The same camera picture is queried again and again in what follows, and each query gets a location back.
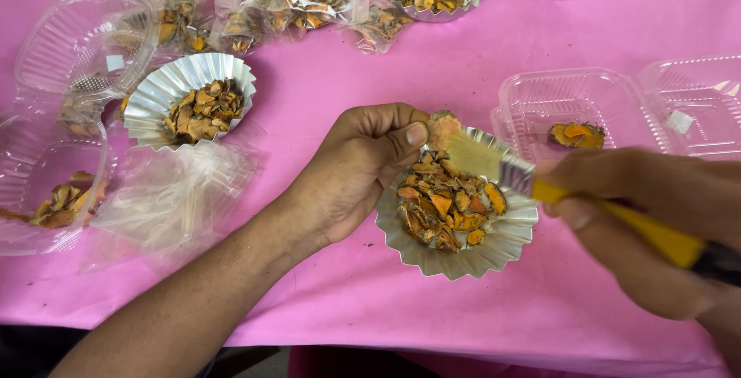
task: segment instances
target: metal ferrule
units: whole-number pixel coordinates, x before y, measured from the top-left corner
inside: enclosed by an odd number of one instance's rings
[[[535,165],[521,159],[511,150],[507,151],[499,162],[499,184],[511,187],[517,193],[527,197],[533,195]]]

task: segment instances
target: pink tablecloth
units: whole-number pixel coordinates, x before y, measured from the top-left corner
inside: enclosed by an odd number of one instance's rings
[[[57,0],[0,1],[7,95],[25,32]],[[258,51],[247,60],[258,85],[250,114],[272,155],[233,223],[286,187],[351,106],[406,101],[490,128],[497,89],[511,74],[586,66],[635,73],[659,59],[738,53],[739,29],[741,0],[484,0],[458,21],[415,24],[383,56],[363,56],[325,28]],[[383,239],[371,217],[302,263],[228,344],[421,348],[613,376],[722,375],[698,325],[635,307],[560,222],[540,222],[522,260],[504,272],[455,282],[402,265]],[[140,263],[78,277],[79,257],[1,259],[0,322],[93,327],[155,281]]]

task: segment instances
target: yellow paintbrush handle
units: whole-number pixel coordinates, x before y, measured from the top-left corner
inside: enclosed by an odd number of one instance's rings
[[[558,203],[568,194],[568,191],[546,184],[538,178],[533,181],[533,199],[546,203]],[[643,236],[645,241],[653,245],[656,250],[677,267],[692,268],[705,251],[707,242],[675,231],[643,213],[604,199],[596,199],[596,203],[606,212],[629,224]]]

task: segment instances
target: left hand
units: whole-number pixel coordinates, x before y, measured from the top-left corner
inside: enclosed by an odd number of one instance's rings
[[[279,199],[291,223],[308,228],[322,247],[349,236],[399,172],[420,159],[429,118],[405,103],[342,113]]]

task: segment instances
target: clear plastic container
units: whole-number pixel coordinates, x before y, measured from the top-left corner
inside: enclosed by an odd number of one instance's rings
[[[41,202],[52,197],[57,184],[83,170],[95,174],[92,191],[102,180],[113,176],[114,156],[107,144],[105,128],[100,121],[86,124],[91,137],[80,137],[63,121],[49,114],[23,113],[0,122],[0,208],[32,215]],[[74,247],[94,206],[94,195],[68,226],[44,229],[28,223],[0,218],[0,255],[29,255],[68,250]]]
[[[158,34],[143,0],[61,0],[28,33],[15,77],[81,103],[116,99],[147,69]]]
[[[603,68],[518,74],[499,89],[494,134],[524,159],[560,159],[555,124],[603,127],[605,148],[741,159],[741,56],[657,61],[635,76]]]

